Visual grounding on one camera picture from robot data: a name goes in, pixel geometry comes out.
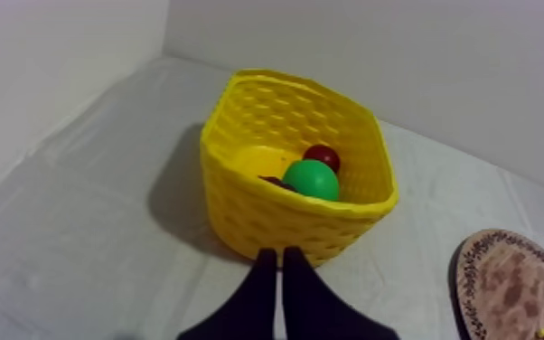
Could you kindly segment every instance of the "yellow basket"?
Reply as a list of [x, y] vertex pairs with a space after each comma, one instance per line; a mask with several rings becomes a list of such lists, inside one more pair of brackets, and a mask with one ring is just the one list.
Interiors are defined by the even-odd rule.
[[[342, 159], [339, 202], [258, 178], [282, 178], [315, 144], [331, 146]], [[296, 245], [318, 266], [399, 198], [377, 119], [314, 81], [275, 71], [244, 70], [230, 79], [202, 131], [201, 162], [213, 230], [250, 259], [260, 248], [282, 256]]]

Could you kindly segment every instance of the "white sheet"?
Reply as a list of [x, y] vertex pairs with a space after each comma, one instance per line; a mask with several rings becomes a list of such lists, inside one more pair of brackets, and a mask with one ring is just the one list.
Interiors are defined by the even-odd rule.
[[[197, 143], [229, 76], [155, 61], [0, 184], [0, 339], [172, 339], [234, 291], [249, 265], [207, 226]], [[400, 203], [318, 273], [403, 339], [456, 339], [451, 253], [485, 228], [544, 246], [544, 189], [382, 128]]]

